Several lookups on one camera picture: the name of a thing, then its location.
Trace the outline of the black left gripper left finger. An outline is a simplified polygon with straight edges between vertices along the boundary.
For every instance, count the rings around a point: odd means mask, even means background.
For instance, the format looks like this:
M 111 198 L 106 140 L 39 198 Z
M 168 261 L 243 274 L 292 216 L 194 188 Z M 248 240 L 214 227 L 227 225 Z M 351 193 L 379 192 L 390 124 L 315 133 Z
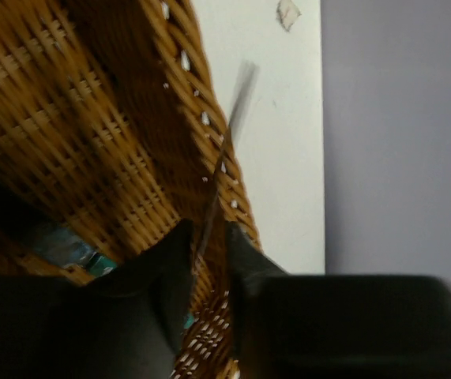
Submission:
M 0 378 L 168 378 L 182 346 L 193 225 L 79 287 L 0 276 Z

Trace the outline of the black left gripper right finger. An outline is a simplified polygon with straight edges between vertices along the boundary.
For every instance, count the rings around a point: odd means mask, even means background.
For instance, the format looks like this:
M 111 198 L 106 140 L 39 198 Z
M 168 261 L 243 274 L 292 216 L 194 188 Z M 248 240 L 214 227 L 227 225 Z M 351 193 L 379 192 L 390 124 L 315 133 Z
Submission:
M 243 378 L 451 378 L 451 286 L 433 276 L 292 275 L 225 232 Z

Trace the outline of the dark handle knife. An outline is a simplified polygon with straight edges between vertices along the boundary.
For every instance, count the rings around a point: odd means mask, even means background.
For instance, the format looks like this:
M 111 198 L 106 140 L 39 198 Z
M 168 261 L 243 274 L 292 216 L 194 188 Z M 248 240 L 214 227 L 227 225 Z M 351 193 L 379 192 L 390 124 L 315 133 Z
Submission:
M 222 166 L 224 164 L 224 158 L 227 154 L 227 150 L 233 146 L 234 138 L 238 134 L 238 129 L 243 123 L 243 119 L 250 103 L 251 93 L 254 90 L 257 72 L 258 66 L 249 61 L 245 61 L 239 69 L 238 80 L 236 83 L 236 97 L 231 110 L 230 118 L 228 120 L 227 132 L 224 134 L 224 140 L 220 146 L 220 153 L 212 175 L 214 190 L 209 198 L 209 202 L 205 210 L 205 218 L 201 233 L 197 239 L 195 260 L 197 260 L 197 257 L 201 257 L 203 255 L 209 242 L 213 220 L 219 203 L 219 175 L 220 173 L 223 173 Z

